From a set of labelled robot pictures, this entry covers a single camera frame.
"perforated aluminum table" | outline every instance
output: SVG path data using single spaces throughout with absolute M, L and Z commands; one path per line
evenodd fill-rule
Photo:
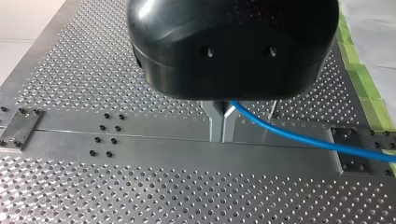
M 0 151 L 0 223 L 396 223 L 394 178 L 343 173 L 335 152 L 244 117 L 210 143 L 200 102 L 145 82 L 125 4 L 67 0 L 1 87 L 0 133 L 19 107 L 45 114 L 22 151 Z M 243 104 L 268 120 L 273 102 Z M 326 141 L 369 128 L 337 44 L 270 121 Z

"perforated metal plate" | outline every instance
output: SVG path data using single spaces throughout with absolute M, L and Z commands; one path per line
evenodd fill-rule
M 10 110 L 47 111 L 41 130 L 102 133 L 103 124 L 110 127 L 106 133 L 118 133 L 118 125 L 120 134 L 208 140 L 200 102 L 163 96 L 143 78 L 128 35 L 126 2 L 67 1 L 2 87 L 2 101 L 16 103 L 7 105 Z M 104 113 L 113 119 L 103 120 Z M 119 114 L 126 119 L 118 120 Z
M 396 223 L 394 185 L 363 176 L 5 157 L 0 179 L 1 223 Z

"white surface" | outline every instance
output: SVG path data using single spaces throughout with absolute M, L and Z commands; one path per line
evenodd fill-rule
M 346 22 L 362 63 L 396 68 L 396 22 L 354 17 Z
M 352 41 L 396 124 L 396 1 L 340 0 Z
M 0 42 L 0 85 L 6 80 L 32 43 Z
M 0 0 L 0 39 L 35 40 L 64 0 Z
M 395 0 L 341 0 L 344 16 L 396 22 Z
M 64 0 L 0 0 L 0 85 Z
M 378 88 L 379 94 L 385 101 L 390 117 L 396 120 L 396 68 L 386 68 L 366 65 L 372 79 Z

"metal clamp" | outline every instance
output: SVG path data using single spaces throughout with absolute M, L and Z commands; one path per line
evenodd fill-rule
M 0 137 L 0 148 L 22 150 L 44 111 L 20 107 Z

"metal bracket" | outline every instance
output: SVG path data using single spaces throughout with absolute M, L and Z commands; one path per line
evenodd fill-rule
M 363 131 L 357 131 L 355 129 L 342 129 L 342 128 L 331 128 L 332 140 L 336 144 L 348 145 L 360 148 L 370 148 L 366 146 L 361 138 L 367 138 L 361 134 Z M 338 153 L 338 158 L 342 170 L 345 173 L 359 173 L 367 175 L 390 175 L 393 176 L 389 164 L 381 161 L 373 161 L 362 157 L 357 157 L 349 154 Z
M 202 101 L 201 106 L 210 119 L 210 142 L 221 142 L 223 113 L 220 102 Z
M 228 108 L 227 112 L 225 113 L 223 137 L 222 137 L 223 143 L 229 143 L 233 141 L 236 119 L 240 114 L 241 113 L 233 105 L 230 108 Z
M 20 107 L 0 137 L 0 148 L 21 151 L 44 111 Z

